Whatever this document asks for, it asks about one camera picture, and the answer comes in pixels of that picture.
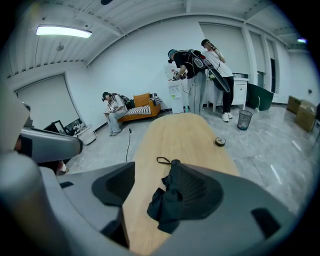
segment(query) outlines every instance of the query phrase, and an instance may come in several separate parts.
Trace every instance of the cardboard box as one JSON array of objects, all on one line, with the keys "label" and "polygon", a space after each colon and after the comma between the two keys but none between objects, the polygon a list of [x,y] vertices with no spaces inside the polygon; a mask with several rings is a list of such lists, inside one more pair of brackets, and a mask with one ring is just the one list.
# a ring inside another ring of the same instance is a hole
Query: cardboard box
[{"label": "cardboard box", "polygon": [[317,107],[307,100],[302,100],[295,117],[295,123],[307,132],[311,132],[316,120]]},{"label": "cardboard box", "polygon": [[286,109],[297,114],[300,104],[301,104],[300,99],[289,96],[288,105],[286,106]]}]

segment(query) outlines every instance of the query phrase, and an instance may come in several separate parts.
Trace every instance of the wastebasket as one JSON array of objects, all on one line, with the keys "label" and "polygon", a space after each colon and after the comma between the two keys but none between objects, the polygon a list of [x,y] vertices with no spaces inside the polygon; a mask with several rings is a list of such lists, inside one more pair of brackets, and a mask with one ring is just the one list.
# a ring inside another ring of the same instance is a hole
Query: wastebasket
[{"label": "wastebasket", "polygon": [[240,110],[240,115],[239,115],[239,119],[238,119],[238,128],[242,131],[245,131],[248,129],[250,121],[251,121],[251,117],[252,117],[252,113],[246,110]]}]

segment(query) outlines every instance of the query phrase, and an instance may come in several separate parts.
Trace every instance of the white ceiling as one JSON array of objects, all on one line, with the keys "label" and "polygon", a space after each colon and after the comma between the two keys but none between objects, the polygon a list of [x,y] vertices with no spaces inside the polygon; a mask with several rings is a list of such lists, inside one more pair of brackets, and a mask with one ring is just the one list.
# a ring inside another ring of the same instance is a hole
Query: white ceiling
[{"label": "white ceiling", "polygon": [[[63,62],[90,63],[110,44],[148,23],[184,15],[215,15],[255,25],[295,47],[298,34],[286,16],[268,0],[38,0],[17,21],[1,53],[7,79],[37,67]],[[88,39],[37,36],[40,24],[92,31]],[[56,48],[61,43],[62,51]]]}]

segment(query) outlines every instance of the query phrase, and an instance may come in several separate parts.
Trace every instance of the fluorescent light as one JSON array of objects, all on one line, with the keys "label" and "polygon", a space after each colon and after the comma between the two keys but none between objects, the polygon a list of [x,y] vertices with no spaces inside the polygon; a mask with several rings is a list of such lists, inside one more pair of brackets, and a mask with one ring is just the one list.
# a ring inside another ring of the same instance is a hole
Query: fluorescent light
[{"label": "fluorescent light", "polygon": [[36,29],[36,35],[63,35],[63,36],[74,36],[81,38],[89,38],[92,35],[91,31],[67,27],[67,26],[56,26],[56,25],[40,25]]},{"label": "fluorescent light", "polygon": [[306,44],[307,43],[307,39],[305,39],[305,38],[298,38],[298,42],[299,43],[304,43],[304,44]]}]

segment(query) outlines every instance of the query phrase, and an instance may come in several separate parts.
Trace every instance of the gray jeans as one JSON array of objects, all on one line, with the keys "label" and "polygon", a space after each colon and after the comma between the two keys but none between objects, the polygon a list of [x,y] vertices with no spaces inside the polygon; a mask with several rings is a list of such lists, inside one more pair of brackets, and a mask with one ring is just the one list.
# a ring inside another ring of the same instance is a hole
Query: gray jeans
[{"label": "gray jeans", "polygon": [[206,73],[200,71],[196,76],[188,79],[188,102],[190,112],[200,115],[202,102],[206,91]]},{"label": "gray jeans", "polygon": [[109,124],[109,128],[110,128],[110,133],[121,132],[121,129],[119,128],[119,124],[118,124],[118,119],[124,117],[125,114],[126,113],[117,114],[117,113],[111,112],[110,114],[108,114],[106,116],[106,120],[107,120],[107,122]]}]

